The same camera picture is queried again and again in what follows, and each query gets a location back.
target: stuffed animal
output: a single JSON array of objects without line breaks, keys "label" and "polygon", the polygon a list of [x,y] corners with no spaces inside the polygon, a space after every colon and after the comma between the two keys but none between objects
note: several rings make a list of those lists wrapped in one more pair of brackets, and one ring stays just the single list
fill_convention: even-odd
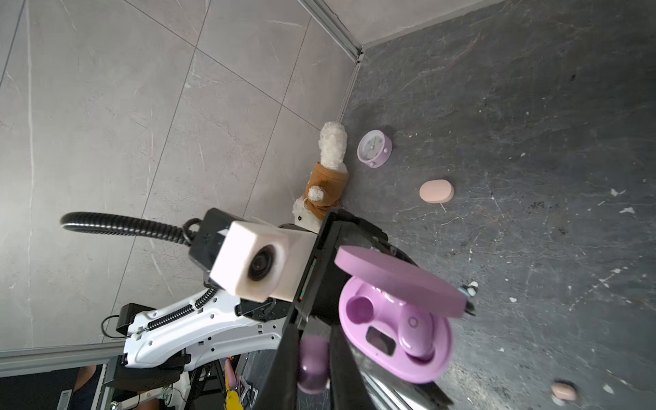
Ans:
[{"label": "stuffed animal", "polygon": [[339,198],[348,182],[344,165],[346,129],[338,122],[323,125],[319,133],[319,162],[314,165],[305,194],[294,202],[294,223],[308,231],[319,233],[326,212],[339,207]]}]

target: gray tile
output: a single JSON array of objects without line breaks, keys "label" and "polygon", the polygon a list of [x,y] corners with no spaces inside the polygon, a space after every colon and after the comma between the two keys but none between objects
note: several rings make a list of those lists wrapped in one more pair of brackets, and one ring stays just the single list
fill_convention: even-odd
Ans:
[{"label": "gray tile", "polygon": [[[181,226],[217,207],[242,216],[280,104],[196,51],[144,218]],[[185,246],[139,238],[114,307],[166,306],[202,290]]]},{"label": "gray tile", "polygon": [[5,68],[23,0],[0,1],[0,70]]},{"label": "gray tile", "polygon": [[209,0],[129,0],[145,12],[189,41],[198,42]]},{"label": "gray tile", "polygon": [[255,182],[246,217],[292,223],[291,207],[319,160],[319,130],[283,107]]},{"label": "gray tile", "polygon": [[283,105],[321,128],[339,116],[354,68],[355,63],[312,20]]},{"label": "gray tile", "polygon": [[4,350],[100,341],[132,240],[58,221],[141,215],[194,51],[126,2],[64,2],[26,5],[0,90]]},{"label": "gray tile", "polygon": [[296,0],[215,1],[198,48],[282,102],[309,21]]}]

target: earbud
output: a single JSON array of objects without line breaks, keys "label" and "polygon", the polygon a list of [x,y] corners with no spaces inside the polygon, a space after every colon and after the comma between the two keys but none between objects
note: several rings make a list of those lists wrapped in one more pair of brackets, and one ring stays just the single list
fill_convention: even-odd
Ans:
[{"label": "earbud", "polygon": [[430,359],[433,353],[433,318],[430,313],[410,304],[401,307],[399,345],[414,358]]}]

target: white camera housing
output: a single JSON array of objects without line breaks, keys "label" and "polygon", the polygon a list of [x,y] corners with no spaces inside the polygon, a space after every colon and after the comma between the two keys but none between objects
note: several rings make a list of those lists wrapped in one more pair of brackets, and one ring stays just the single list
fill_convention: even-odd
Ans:
[{"label": "white camera housing", "polygon": [[[231,295],[255,302],[269,297],[291,302],[296,294],[316,234],[236,220],[230,224],[209,277]],[[273,249],[273,264],[260,280],[249,277],[258,252]]]}]

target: purple earbud case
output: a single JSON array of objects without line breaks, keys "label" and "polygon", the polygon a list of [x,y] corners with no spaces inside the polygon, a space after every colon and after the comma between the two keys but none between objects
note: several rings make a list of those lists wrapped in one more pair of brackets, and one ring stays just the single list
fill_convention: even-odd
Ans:
[{"label": "purple earbud case", "polygon": [[342,246],[335,264],[353,276],[339,300],[349,340],[403,380],[440,377],[453,351],[448,318],[462,316],[467,297],[430,272],[372,249]]}]

